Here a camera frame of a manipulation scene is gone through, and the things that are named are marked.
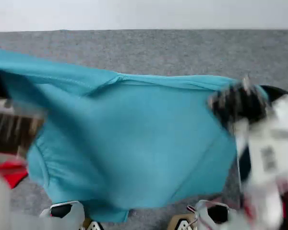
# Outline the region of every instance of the teal shirt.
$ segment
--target teal shirt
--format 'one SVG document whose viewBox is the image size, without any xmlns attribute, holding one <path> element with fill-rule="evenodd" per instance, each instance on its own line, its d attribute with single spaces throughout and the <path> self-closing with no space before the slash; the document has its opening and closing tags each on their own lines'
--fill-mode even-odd
<svg viewBox="0 0 288 230">
<path fill-rule="evenodd" d="M 81 201 L 97 221 L 221 192 L 236 145 L 206 101 L 219 76 L 130 75 L 0 50 L 15 100 L 47 121 L 28 154 L 30 178 L 54 203 Z"/>
</svg>

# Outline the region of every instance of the red fabric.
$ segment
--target red fabric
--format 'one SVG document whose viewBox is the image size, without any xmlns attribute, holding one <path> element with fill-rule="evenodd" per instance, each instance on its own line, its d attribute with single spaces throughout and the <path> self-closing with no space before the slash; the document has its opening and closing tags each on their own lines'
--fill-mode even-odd
<svg viewBox="0 0 288 230">
<path fill-rule="evenodd" d="M 23 164 L 6 162 L 0 164 L 0 175 L 9 183 L 10 188 L 15 188 L 19 182 L 28 175 Z"/>
</svg>

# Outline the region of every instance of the white wall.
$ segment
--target white wall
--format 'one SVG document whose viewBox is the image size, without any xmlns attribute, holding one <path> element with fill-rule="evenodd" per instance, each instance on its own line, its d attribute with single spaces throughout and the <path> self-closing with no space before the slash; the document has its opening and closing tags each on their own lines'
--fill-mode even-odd
<svg viewBox="0 0 288 230">
<path fill-rule="evenodd" d="M 288 0 L 0 0 L 0 31 L 288 29 Z"/>
</svg>

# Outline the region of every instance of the gray carpet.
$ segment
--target gray carpet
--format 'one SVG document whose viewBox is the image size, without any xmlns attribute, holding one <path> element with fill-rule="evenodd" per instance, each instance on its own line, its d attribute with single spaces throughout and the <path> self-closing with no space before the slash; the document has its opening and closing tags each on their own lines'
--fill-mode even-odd
<svg viewBox="0 0 288 230">
<path fill-rule="evenodd" d="M 118 72 L 157 75 L 214 74 L 288 90 L 288 31 L 55 31 L 0 33 L 0 47 L 51 60 Z M 237 198 L 233 164 L 225 196 Z M 164 230 L 171 215 L 186 212 L 191 197 L 154 210 L 135 210 L 127 223 L 105 230 Z M 28 179 L 14 189 L 14 210 L 38 215 L 50 204 Z"/>
</svg>

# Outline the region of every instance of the brown object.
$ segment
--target brown object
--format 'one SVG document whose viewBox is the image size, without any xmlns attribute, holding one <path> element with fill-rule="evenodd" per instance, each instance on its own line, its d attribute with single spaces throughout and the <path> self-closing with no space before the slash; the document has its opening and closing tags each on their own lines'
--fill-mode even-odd
<svg viewBox="0 0 288 230">
<path fill-rule="evenodd" d="M 168 224 L 167 230 L 176 230 L 179 225 L 180 220 L 187 220 L 188 223 L 191 223 L 194 221 L 194 214 L 187 213 L 187 214 L 181 214 L 181 215 L 174 215 Z M 191 227 L 192 229 L 196 230 L 195 223 L 192 224 Z"/>
<path fill-rule="evenodd" d="M 88 226 L 90 226 L 91 222 L 92 222 L 92 220 L 91 220 L 90 218 L 85 218 L 85 220 L 83 221 L 83 225 L 82 225 L 82 226 L 83 226 L 85 229 L 87 229 Z"/>
</svg>

